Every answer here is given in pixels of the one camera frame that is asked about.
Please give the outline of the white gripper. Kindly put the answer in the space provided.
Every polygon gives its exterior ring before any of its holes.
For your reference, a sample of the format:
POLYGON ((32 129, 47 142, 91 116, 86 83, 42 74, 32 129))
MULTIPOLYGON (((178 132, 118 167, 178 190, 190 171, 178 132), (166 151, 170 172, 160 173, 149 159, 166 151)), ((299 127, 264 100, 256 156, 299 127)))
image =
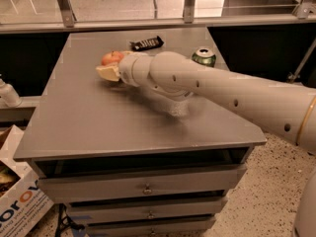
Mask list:
POLYGON ((99 76, 105 80, 118 82, 120 79, 131 86, 139 87, 148 76, 148 55, 140 52, 122 51, 124 58, 118 63, 96 67, 99 76))

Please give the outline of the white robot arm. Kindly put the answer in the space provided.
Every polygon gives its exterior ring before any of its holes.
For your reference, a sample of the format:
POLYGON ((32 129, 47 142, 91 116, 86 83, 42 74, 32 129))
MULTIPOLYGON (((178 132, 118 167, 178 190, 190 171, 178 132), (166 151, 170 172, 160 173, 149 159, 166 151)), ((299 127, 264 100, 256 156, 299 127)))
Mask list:
POLYGON ((196 94, 263 130, 316 153, 316 90, 207 67, 173 51, 113 51, 96 67, 107 81, 182 101, 196 94))

